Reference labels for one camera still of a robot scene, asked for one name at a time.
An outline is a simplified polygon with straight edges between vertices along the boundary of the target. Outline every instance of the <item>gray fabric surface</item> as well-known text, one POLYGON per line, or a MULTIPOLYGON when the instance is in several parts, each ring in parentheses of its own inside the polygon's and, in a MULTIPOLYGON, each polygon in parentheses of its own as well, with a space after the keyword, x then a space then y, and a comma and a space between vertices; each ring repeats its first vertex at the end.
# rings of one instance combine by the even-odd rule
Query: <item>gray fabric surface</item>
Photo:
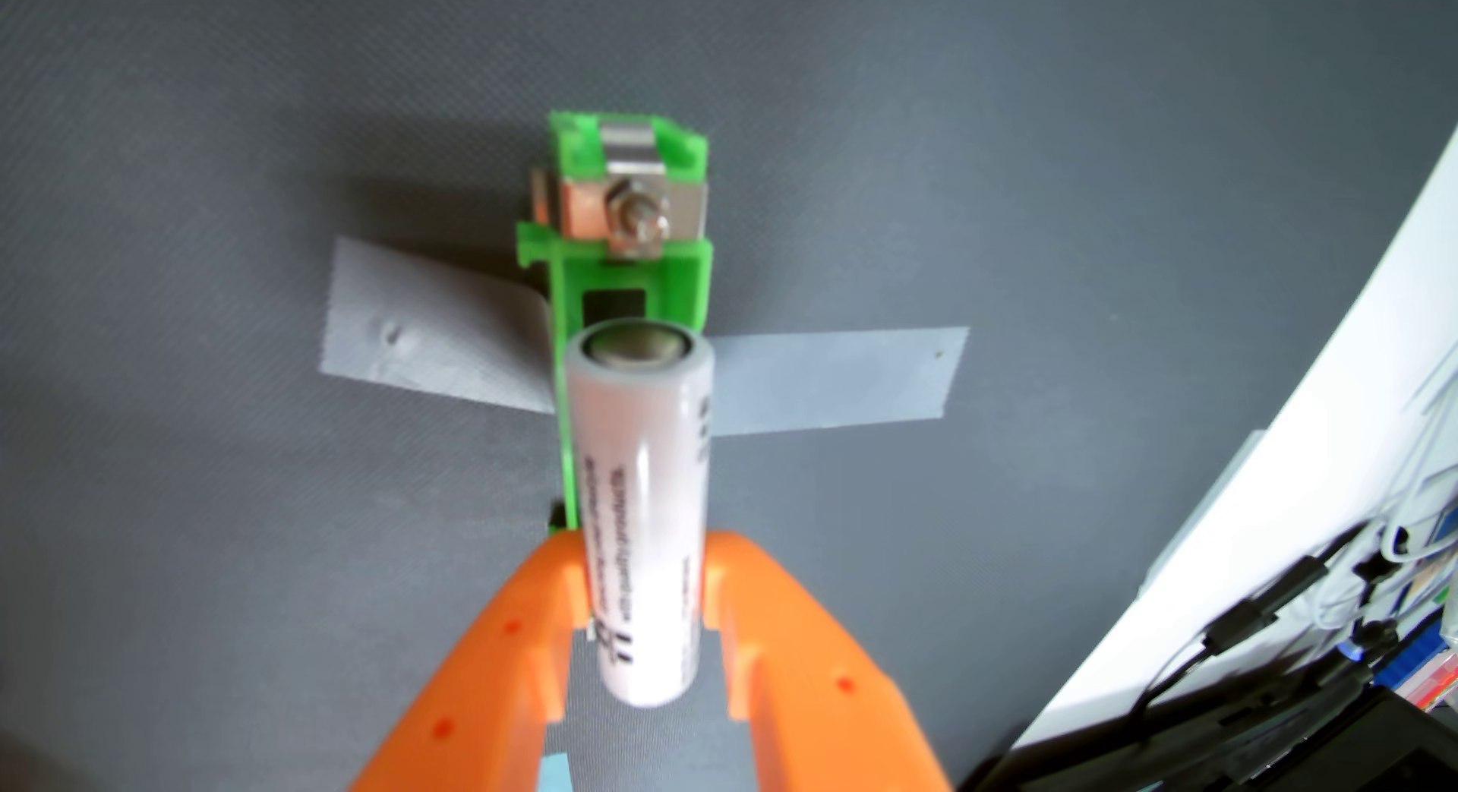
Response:
MULTIPOLYGON (((710 136, 710 333, 972 325, 943 420, 719 440, 710 516, 961 777, 1350 305, 1455 6, 0 0, 0 779, 347 783, 557 470, 550 420, 318 375, 330 249, 500 268, 551 108, 710 136)), ((658 713, 588 664, 579 789, 752 785, 717 656, 658 713)))

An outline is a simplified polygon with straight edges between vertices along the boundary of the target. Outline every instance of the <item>orange 3d printed part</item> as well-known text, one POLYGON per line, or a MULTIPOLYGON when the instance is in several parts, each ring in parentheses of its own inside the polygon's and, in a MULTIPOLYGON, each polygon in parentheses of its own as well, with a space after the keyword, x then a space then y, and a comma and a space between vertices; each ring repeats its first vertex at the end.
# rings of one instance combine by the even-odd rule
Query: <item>orange 3d printed part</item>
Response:
MULTIPOLYGON (((589 621, 580 531, 551 535, 446 656, 356 792, 531 792, 589 621)), ((729 718, 749 721, 761 791, 949 791, 897 686, 752 541, 710 531, 704 626, 723 645, 729 718)))

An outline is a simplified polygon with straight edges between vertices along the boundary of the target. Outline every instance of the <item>green plastic bracket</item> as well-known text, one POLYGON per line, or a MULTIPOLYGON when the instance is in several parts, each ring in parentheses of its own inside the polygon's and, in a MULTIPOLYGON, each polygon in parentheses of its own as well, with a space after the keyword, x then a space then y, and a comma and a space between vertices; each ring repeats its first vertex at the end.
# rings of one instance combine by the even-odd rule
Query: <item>green plastic bracket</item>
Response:
POLYGON ((647 123, 653 127, 658 156, 663 160, 671 182, 704 182, 709 171, 709 139, 694 134, 677 123, 650 115, 595 115, 580 112, 553 112, 547 115, 551 124, 553 149, 555 150, 557 174, 567 179, 604 179, 608 176, 608 159, 602 155, 598 139, 599 121, 647 123))
MULTIPOLYGON (((668 179, 701 182, 709 141, 656 117, 553 112, 550 115, 558 174, 572 179, 605 179, 607 159, 598 139, 599 120, 647 121, 653 125, 668 179)), ((607 241, 564 239, 550 226, 516 225, 516 260, 525 268, 547 264, 551 298, 553 385, 561 435, 561 492, 567 528, 579 527, 573 471, 572 419, 563 356, 567 341, 585 327, 583 298, 589 292, 640 290, 643 315, 703 330, 709 314, 709 271, 713 245, 707 239, 668 241, 659 260, 609 261, 607 241)))

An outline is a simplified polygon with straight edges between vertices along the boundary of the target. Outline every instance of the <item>light blue tape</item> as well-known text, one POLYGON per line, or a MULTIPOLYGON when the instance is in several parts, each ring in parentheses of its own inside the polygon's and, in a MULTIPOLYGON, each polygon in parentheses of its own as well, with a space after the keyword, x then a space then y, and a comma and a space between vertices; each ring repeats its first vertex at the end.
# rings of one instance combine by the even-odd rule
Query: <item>light blue tape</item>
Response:
MULTIPOLYGON (((531 289, 340 238, 319 370, 553 411, 531 289)), ((716 436, 940 419, 967 328, 713 337, 716 436)))
POLYGON ((567 753, 544 756, 537 770, 537 792, 572 792, 572 773, 567 772, 567 753))

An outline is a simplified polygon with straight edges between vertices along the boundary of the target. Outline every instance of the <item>cylindrical battery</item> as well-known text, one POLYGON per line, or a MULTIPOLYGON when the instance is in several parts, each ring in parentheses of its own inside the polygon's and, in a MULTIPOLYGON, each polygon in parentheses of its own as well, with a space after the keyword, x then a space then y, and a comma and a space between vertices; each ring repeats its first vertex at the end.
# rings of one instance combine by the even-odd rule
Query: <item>cylindrical battery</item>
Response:
POLYGON ((573 337, 564 365, 602 683, 665 704, 698 671, 713 349, 611 319, 573 337))

